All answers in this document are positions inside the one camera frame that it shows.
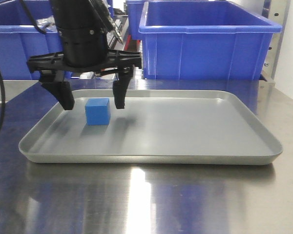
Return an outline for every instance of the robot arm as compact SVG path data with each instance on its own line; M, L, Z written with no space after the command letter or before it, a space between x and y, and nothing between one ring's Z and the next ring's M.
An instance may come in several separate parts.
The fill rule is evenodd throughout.
M74 98L63 71L94 71L102 76L118 73L118 80L113 82L113 94L116 108L123 109L133 66L141 68L140 53L108 48L107 32L114 31L119 41L122 38L102 0L50 0L50 3L63 51L32 56L27 62L30 72L40 71L42 87L65 110L73 109ZM110 67L116 69L102 72Z

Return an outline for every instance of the metal tray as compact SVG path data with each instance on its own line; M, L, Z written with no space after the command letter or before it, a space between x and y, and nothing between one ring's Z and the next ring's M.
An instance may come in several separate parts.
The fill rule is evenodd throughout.
M200 90L128 90L116 110L111 90L74 91L75 107L57 103L20 141L38 163L203 163L264 165L280 142L233 94ZM86 125L88 98L111 98L108 126Z

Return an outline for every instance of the bin rim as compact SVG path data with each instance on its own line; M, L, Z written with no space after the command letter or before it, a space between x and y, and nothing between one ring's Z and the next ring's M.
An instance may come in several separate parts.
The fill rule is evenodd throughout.
M2 33L38 33L33 25L0 25L0 34ZM57 33L47 29L47 33Z
M186 0L188 2L196 2L197 4L215 4L215 1L193 1ZM163 3L166 1L152 1L156 3ZM246 8L231 2L231 1L216 1L216 4L232 4L237 6L241 10L259 20L265 22L267 25L184 25L184 26L165 26L165 25L151 25L147 26L147 14L149 2L144 3L144 7L141 14L141 20L139 24L139 33L141 34L199 34L199 33L211 33L211 34L236 34L236 33L280 33L282 26L270 19L267 19L257 13L250 12Z

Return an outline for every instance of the white wall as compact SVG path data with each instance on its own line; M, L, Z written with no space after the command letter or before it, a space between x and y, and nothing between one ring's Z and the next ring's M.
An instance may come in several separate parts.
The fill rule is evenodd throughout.
M274 80L276 88L293 99L293 0L290 4Z

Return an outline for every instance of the blue cube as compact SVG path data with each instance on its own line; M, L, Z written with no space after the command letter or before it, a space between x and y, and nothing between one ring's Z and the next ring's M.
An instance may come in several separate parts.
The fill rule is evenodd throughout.
M111 119L109 98L90 98L85 106L87 125L108 125Z

